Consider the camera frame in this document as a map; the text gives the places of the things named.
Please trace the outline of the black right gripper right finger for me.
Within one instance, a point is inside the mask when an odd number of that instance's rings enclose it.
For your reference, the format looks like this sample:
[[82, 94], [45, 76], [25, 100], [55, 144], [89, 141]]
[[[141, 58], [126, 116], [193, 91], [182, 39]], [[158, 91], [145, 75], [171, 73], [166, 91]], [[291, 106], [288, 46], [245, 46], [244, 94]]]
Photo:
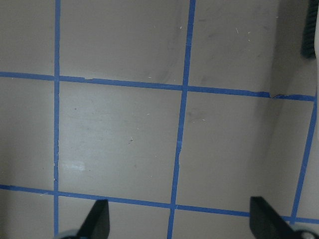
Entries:
[[299, 238], [263, 197], [250, 198], [250, 230], [256, 239]]

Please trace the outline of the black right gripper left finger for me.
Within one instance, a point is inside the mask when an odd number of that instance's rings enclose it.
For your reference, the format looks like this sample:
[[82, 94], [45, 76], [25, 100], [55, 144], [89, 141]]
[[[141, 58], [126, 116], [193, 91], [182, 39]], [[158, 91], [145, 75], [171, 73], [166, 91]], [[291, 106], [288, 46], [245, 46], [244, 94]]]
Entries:
[[97, 200], [73, 239], [107, 239], [110, 234], [108, 200]]

